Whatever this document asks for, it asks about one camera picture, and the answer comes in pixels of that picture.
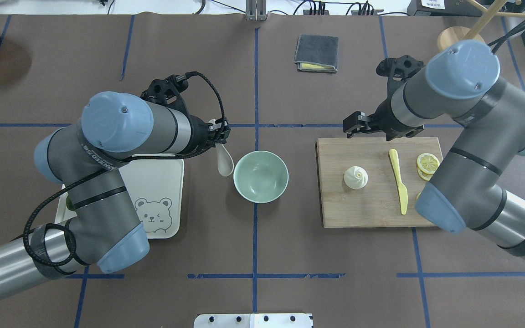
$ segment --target yellow plastic knife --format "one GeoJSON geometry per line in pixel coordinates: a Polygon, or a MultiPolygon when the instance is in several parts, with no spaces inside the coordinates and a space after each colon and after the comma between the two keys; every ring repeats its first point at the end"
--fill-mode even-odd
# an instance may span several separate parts
{"type": "Polygon", "coordinates": [[[396,149],[390,149],[388,152],[390,157],[390,163],[392,164],[392,170],[394,170],[394,177],[396,177],[396,186],[398,187],[398,197],[400,199],[400,213],[402,215],[407,213],[408,207],[408,190],[406,185],[402,183],[400,177],[400,164],[398,162],[398,152],[396,149]]]}

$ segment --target white label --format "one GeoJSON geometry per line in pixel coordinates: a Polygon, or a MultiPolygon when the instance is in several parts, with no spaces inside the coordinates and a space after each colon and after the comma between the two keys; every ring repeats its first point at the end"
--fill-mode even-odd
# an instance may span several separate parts
{"type": "Polygon", "coordinates": [[[444,0],[421,0],[421,4],[424,7],[444,10],[444,0]]]}

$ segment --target folded gray towel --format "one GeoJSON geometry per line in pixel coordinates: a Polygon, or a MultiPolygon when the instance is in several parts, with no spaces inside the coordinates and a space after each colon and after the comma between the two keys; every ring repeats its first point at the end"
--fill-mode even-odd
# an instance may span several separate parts
{"type": "Polygon", "coordinates": [[[339,38],[333,36],[300,35],[294,62],[306,72],[337,72],[339,38]]]}

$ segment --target black cable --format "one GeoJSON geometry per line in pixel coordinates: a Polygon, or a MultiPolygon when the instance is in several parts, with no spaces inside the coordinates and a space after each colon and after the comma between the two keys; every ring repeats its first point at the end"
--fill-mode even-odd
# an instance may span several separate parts
{"type": "Polygon", "coordinates": [[[374,14],[374,7],[370,4],[370,2],[366,1],[362,8],[362,12],[358,13],[358,15],[362,16],[370,16],[374,14]]]}
{"type": "Polygon", "coordinates": [[[206,7],[206,0],[202,0],[202,5],[198,9],[198,11],[194,13],[194,15],[199,15],[202,12],[202,10],[204,10],[204,7],[206,7]]]}
{"type": "Polygon", "coordinates": [[[350,5],[350,7],[348,8],[348,11],[345,12],[344,16],[348,16],[348,13],[350,13],[350,11],[352,10],[352,7],[355,5],[358,5],[358,12],[360,11],[360,9],[362,9],[362,4],[360,4],[359,2],[354,2],[350,5]]]}
{"type": "Polygon", "coordinates": [[[269,12],[280,12],[280,13],[284,13],[285,15],[289,16],[288,13],[286,13],[286,12],[284,12],[284,11],[282,11],[282,10],[271,10],[271,11],[269,11],[269,12]]]}
{"type": "Polygon", "coordinates": [[[107,15],[111,12],[111,7],[114,5],[115,0],[111,2],[111,4],[108,6],[107,15]]]}
{"type": "Polygon", "coordinates": [[[208,85],[210,86],[210,88],[212,89],[212,91],[214,91],[214,94],[216,95],[216,98],[218,99],[218,104],[220,105],[220,113],[222,115],[221,118],[224,119],[224,105],[222,104],[222,99],[220,97],[220,93],[218,93],[218,90],[216,90],[216,87],[214,87],[214,85],[210,82],[210,80],[202,73],[200,72],[196,72],[196,71],[191,71],[191,72],[188,72],[188,73],[185,73],[185,76],[188,77],[188,79],[190,77],[201,77],[202,79],[204,79],[204,81],[206,81],[206,83],[208,83],[208,85]]]}
{"type": "Polygon", "coordinates": [[[23,236],[22,236],[22,238],[23,238],[23,247],[26,249],[27,254],[33,260],[35,260],[38,263],[44,264],[45,266],[60,267],[60,266],[63,266],[64,264],[67,264],[68,262],[70,262],[74,258],[74,255],[76,254],[76,250],[77,250],[77,243],[76,243],[76,239],[74,237],[74,233],[72,231],[68,230],[68,229],[63,230],[64,233],[67,234],[68,240],[69,240],[69,242],[67,243],[69,255],[68,255],[68,257],[66,259],[64,259],[64,260],[62,260],[60,262],[53,262],[53,261],[48,261],[48,260],[43,259],[40,256],[38,256],[36,254],[36,252],[33,251],[32,247],[30,245],[29,235],[30,235],[30,231],[31,231],[31,225],[33,224],[34,220],[36,219],[36,216],[38,216],[38,213],[42,210],[42,208],[44,208],[46,205],[51,203],[54,199],[57,199],[58,197],[60,197],[60,195],[62,195],[65,192],[69,191],[70,189],[73,189],[74,187],[77,187],[78,185],[81,185],[81,184],[85,183],[86,181],[92,180],[95,177],[98,177],[101,174],[104,174],[105,172],[108,172],[108,171],[106,171],[104,169],[101,169],[101,170],[98,170],[98,171],[94,172],[93,174],[89,174],[89,175],[83,177],[79,181],[76,181],[75,183],[69,185],[68,187],[65,187],[64,189],[58,191],[54,195],[48,197],[48,199],[46,199],[40,205],[38,205],[38,207],[36,207],[36,209],[31,213],[30,218],[27,219],[26,225],[23,228],[23,236]]]}
{"type": "Polygon", "coordinates": [[[295,8],[295,10],[293,11],[293,15],[295,15],[297,13],[297,11],[299,10],[299,8],[301,8],[301,6],[305,3],[305,2],[309,2],[309,13],[311,13],[311,3],[313,2],[313,5],[315,5],[315,1],[313,0],[304,0],[303,2],[301,2],[297,8],[295,8]]]}
{"type": "Polygon", "coordinates": [[[408,13],[406,13],[406,12],[383,12],[383,13],[377,13],[376,15],[377,15],[377,16],[384,16],[384,15],[390,15],[390,14],[392,14],[392,13],[402,13],[402,14],[405,14],[405,15],[407,15],[407,16],[410,16],[410,15],[409,15],[408,13]]]}
{"type": "Polygon", "coordinates": [[[232,8],[232,9],[234,9],[234,10],[237,10],[237,11],[241,12],[241,13],[246,13],[246,12],[245,12],[244,10],[242,10],[242,9],[238,9],[238,8],[236,8],[236,7],[233,7],[233,6],[228,6],[227,4],[223,4],[223,3],[219,2],[219,1],[216,1],[216,0],[210,0],[210,1],[212,1],[212,2],[216,2],[217,4],[220,4],[220,5],[225,6],[225,7],[228,7],[228,8],[232,8]]]}
{"type": "Polygon", "coordinates": [[[506,33],[506,35],[488,43],[488,46],[492,46],[495,44],[494,48],[492,49],[491,52],[493,52],[494,54],[498,51],[498,49],[510,38],[512,37],[513,35],[516,35],[517,33],[519,32],[522,32],[523,30],[525,30],[525,20],[523,20],[521,23],[519,23],[518,25],[516,25],[515,27],[513,27],[510,31],[508,31],[508,33],[506,33]]]}

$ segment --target table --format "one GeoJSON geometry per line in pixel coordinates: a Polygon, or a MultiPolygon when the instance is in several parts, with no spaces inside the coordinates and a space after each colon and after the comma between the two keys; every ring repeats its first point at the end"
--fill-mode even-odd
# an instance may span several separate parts
{"type": "MultiPolygon", "coordinates": [[[[285,194],[253,205],[217,174],[215,152],[186,160],[175,237],[150,241],[150,253],[117,274],[90,266],[0,301],[0,327],[191,327],[200,313],[251,312],[308,312],[319,328],[525,326],[525,261],[473,231],[321,225],[315,140],[343,137],[343,118],[372,113],[385,99],[386,79],[375,74],[380,60],[409,54],[427,62],[443,29],[474,22],[0,16],[0,245],[58,189],[38,174],[35,145],[75,122],[100,91],[138,95],[153,79],[200,71],[224,101],[235,160],[268,150],[290,168],[285,194]],[[301,33],[340,38],[338,73],[296,71],[301,33]]],[[[481,34],[496,39],[504,26],[496,19],[481,34]]],[[[502,77],[525,89],[521,39],[498,56],[502,77]]],[[[193,115],[216,116],[206,83],[190,80],[183,95],[193,115]]],[[[439,137],[446,155],[460,131],[438,118],[420,136],[439,137]]],[[[525,158],[513,160],[500,185],[525,199],[525,158]]],[[[45,208],[38,222],[52,222],[55,209],[45,208]]]]}

